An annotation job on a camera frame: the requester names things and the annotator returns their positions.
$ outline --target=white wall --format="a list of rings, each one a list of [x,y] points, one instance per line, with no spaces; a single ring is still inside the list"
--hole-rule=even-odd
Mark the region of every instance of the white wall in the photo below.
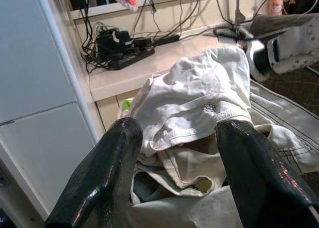
[[[241,12],[250,17],[254,14],[255,9],[261,5],[264,0],[240,0]],[[219,0],[222,11],[226,18],[234,18],[236,0]],[[196,3],[196,0],[182,0],[184,19],[192,10]],[[162,31],[167,31],[179,22],[180,5],[178,0],[155,4],[157,12],[155,13],[155,19]],[[260,12],[267,11],[268,3],[265,3]],[[93,16],[90,18],[91,23],[102,21],[104,24],[116,26],[120,29],[128,30],[131,32],[137,13],[133,13],[129,10],[122,10],[118,12],[106,13],[102,15]],[[200,11],[197,17],[193,17],[183,25],[183,30],[189,30],[193,28],[211,26],[222,22],[220,17],[216,0],[201,0]],[[81,19],[76,20],[77,27],[81,34],[82,39],[85,37],[85,25]],[[153,22],[153,16],[151,15],[151,7],[144,8],[136,32],[144,31],[157,31],[157,27]]]

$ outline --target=laundry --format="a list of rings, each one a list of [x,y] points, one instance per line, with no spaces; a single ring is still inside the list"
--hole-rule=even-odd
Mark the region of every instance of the laundry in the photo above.
[[[230,188],[223,187],[214,135],[222,120],[251,124],[298,173],[319,170],[318,116],[251,81],[237,47],[183,58],[150,78],[128,104],[119,117],[133,116],[144,130],[131,227],[242,227]]]
[[[169,73],[148,79],[130,116],[143,129],[141,152],[151,156],[211,135],[225,119],[251,123],[249,108],[247,58],[232,46],[182,58]]]

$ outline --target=green object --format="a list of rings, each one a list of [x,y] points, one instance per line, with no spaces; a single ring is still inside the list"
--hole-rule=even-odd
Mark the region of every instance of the green object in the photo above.
[[[129,111],[131,109],[132,99],[125,100],[123,103],[122,111]]]

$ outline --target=white plastic part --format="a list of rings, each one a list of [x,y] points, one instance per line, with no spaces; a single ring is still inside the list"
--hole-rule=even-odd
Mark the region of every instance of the white plastic part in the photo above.
[[[265,49],[265,46],[259,40],[251,41],[247,45],[246,56],[249,64],[250,75],[258,82],[264,82],[268,79],[270,73],[266,72],[265,74],[262,74],[260,71],[258,71],[254,62],[254,53],[255,51]]]

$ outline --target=cabinet door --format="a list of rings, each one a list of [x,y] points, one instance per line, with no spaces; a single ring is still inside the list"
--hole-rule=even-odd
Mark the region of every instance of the cabinet door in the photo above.
[[[75,101],[37,0],[0,0],[0,123]]]
[[[0,142],[4,149],[1,157],[4,152],[10,158],[3,160],[5,165],[9,167],[6,162],[12,161],[18,176],[12,175],[23,191],[31,190],[37,198],[31,202],[39,202],[47,214],[74,169],[94,146],[76,103],[0,126]]]

